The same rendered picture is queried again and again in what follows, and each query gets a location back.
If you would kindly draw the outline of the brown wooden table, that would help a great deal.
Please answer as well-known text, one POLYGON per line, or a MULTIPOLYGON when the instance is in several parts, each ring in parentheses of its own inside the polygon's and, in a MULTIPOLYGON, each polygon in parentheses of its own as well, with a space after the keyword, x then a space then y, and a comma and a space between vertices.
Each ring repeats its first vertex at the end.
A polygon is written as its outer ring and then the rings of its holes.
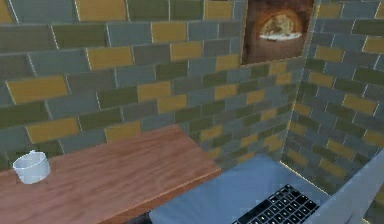
POLYGON ((221 174, 178 125, 53 157, 23 184, 0 172, 0 224, 123 224, 221 174))

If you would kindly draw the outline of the grey laptop with black keyboard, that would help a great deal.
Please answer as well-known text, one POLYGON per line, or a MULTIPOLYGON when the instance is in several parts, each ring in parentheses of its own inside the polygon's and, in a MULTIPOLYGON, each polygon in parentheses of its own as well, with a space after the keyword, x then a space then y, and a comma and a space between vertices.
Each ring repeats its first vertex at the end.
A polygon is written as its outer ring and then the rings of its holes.
POLYGON ((331 195, 263 156, 240 174, 237 197, 249 207, 231 224, 361 224, 384 183, 384 150, 331 195))

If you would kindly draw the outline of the white cup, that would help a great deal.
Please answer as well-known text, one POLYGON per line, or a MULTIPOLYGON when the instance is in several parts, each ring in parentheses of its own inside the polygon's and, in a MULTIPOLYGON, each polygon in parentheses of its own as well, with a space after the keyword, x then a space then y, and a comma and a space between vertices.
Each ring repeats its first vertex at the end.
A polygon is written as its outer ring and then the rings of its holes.
POLYGON ((12 167, 24 184, 34 184, 50 174, 50 164, 44 152, 31 150, 16 159, 12 167))

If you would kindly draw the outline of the brown framed wall picture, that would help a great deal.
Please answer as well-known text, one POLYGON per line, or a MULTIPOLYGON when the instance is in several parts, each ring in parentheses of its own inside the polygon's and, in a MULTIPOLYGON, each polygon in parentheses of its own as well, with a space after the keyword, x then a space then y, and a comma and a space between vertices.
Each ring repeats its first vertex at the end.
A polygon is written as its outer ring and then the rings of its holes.
POLYGON ((300 57, 315 0, 248 0, 242 64, 300 57))

